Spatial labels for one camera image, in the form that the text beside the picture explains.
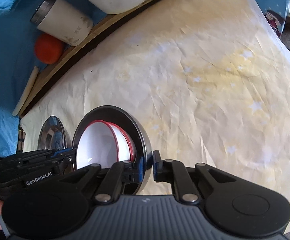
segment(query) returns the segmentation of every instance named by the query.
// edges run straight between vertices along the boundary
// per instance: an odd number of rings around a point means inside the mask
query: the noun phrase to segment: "red rim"
[[[127,144],[128,144],[128,148],[129,148],[129,155],[130,155],[130,161],[133,162],[134,161],[134,151],[133,151],[133,147],[131,145],[130,139],[127,135],[127,133],[125,132],[125,130],[123,128],[121,128],[120,126],[112,123],[112,122],[108,122],[110,125],[115,126],[118,130],[120,130],[120,132],[123,134],[123,136],[125,137]]]
[[[93,123],[96,123],[96,122],[101,122],[103,124],[105,124],[112,132],[112,135],[114,136],[114,139],[115,139],[115,144],[116,144],[116,152],[117,152],[117,162],[119,162],[119,148],[118,148],[118,142],[117,142],[117,138],[116,138],[116,134],[113,130],[113,128],[109,125],[110,123],[109,122],[106,122],[106,121],[103,121],[103,120],[95,120],[95,121],[92,121],[87,127],[90,127]]]

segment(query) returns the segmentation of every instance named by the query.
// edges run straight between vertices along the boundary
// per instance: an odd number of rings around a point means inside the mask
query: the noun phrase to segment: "white star pattern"
[[[274,179],[273,178],[267,178],[266,181],[267,182],[271,182],[271,181],[274,181]]]
[[[196,77],[194,78],[194,82],[200,82],[201,78],[200,77]]]
[[[185,68],[184,68],[184,72],[185,72],[185,73],[191,72],[191,70],[192,70],[191,67],[185,67]]]
[[[236,151],[236,146],[235,145],[226,148],[226,152],[228,152],[230,155],[235,153],[235,151]]]
[[[253,104],[248,107],[252,109],[252,114],[254,114],[257,110],[262,109],[262,102],[254,101]]]
[[[253,53],[250,50],[245,50],[243,54],[240,54],[240,56],[243,56],[244,58],[249,58],[253,56]]]
[[[263,152],[263,162],[264,164],[270,163],[270,161],[272,160],[272,156],[273,156],[273,151],[269,146],[263,146],[262,147],[262,152]]]

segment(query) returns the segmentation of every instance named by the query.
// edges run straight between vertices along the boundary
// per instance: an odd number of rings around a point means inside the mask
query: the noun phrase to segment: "white bowl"
[[[135,147],[135,144],[133,142],[133,140],[131,139],[131,137],[129,136],[128,133],[125,132],[124,129],[122,129],[121,127],[119,127],[118,125],[114,124],[114,123],[111,123],[109,122],[108,123],[110,126],[112,127],[116,127],[117,129],[120,130],[120,132],[123,134],[123,136],[125,137],[125,140],[127,141],[128,143],[128,148],[129,148],[129,153],[130,153],[130,156],[129,156],[129,159],[128,161],[134,161],[135,160],[135,156],[136,156],[136,147]]]
[[[132,154],[121,128],[103,120],[93,121],[83,132],[77,147],[77,169],[99,163],[110,168],[115,162],[131,160]]]

